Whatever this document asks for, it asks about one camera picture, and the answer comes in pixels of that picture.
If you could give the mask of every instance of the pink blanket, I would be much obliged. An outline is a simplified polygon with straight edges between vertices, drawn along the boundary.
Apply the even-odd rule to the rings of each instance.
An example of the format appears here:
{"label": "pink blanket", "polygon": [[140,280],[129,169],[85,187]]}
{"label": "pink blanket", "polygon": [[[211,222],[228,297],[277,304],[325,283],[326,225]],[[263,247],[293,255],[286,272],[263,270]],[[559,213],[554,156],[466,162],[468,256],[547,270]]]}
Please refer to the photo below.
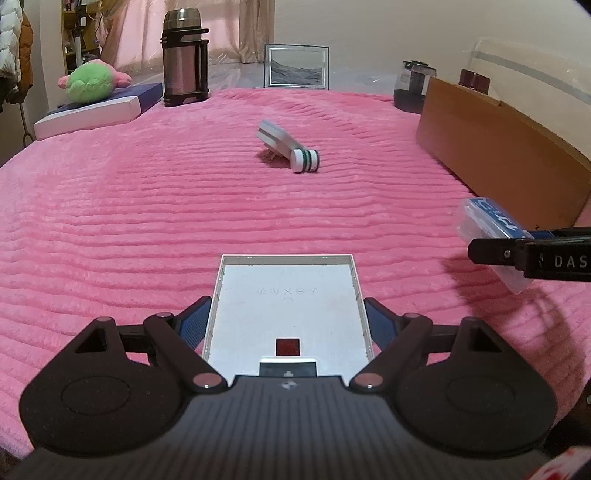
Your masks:
{"label": "pink blanket", "polygon": [[[316,174],[261,160],[259,121],[320,151]],[[389,98],[226,90],[127,125],[36,142],[0,170],[0,446],[30,450],[29,380],[92,318],[121,324],[212,294],[222,254],[352,253],[365,296],[437,323],[488,321],[553,386],[591,374],[589,287],[516,296],[455,235],[468,189]]]}

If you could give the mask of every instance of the plush toy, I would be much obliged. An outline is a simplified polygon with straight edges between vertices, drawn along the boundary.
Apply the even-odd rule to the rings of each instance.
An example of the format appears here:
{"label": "plush toy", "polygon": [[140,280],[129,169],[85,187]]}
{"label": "plush toy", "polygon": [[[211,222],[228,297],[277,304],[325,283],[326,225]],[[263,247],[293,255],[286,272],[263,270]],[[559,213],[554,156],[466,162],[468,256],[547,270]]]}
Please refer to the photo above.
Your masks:
{"label": "plush toy", "polygon": [[71,102],[93,103],[107,98],[116,88],[131,85],[131,77],[117,72],[101,60],[91,60],[60,78],[57,86],[66,90]]}

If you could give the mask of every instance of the white plastic tray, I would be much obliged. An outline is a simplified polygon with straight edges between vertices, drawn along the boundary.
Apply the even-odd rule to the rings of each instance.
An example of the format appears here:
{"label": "white plastic tray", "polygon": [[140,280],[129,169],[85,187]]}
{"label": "white plastic tray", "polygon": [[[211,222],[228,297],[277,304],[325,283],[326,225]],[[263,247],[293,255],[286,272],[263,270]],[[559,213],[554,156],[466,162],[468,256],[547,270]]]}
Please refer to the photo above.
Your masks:
{"label": "white plastic tray", "polygon": [[317,373],[345,383],[374,357],[352,255],[224,255],[204,359],[228,382],[258,375],[278,338],[300,339]]}

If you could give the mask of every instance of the pink curtain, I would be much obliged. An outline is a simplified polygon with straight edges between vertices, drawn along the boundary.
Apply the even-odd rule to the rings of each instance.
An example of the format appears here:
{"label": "pink curtain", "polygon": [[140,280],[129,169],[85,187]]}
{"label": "pink curtain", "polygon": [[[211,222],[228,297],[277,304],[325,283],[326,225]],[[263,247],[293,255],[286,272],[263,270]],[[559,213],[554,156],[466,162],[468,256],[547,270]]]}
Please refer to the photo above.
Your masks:
{"label": "pink curtain", "polygon": [[269,0],[127,0],[100,22],[102,60],[131,75],[162,71],[164,16],[176,8],[198,8],[209,28],[210,63],[262,61],[269,35]]}

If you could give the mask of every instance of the book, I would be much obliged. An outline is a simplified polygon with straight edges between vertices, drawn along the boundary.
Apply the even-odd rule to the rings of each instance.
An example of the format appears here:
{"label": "book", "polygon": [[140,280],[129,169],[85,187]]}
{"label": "book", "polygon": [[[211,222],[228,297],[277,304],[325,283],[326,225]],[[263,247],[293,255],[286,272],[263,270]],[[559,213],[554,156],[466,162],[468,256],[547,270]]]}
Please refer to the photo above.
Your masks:
{"label": "book", "polygon": [[68,103],[36,122],[35,136],[43,140],[78,130],[126,124],[158,103],[162,95],[162,83],[148,83],[117,89],[100,102]]}

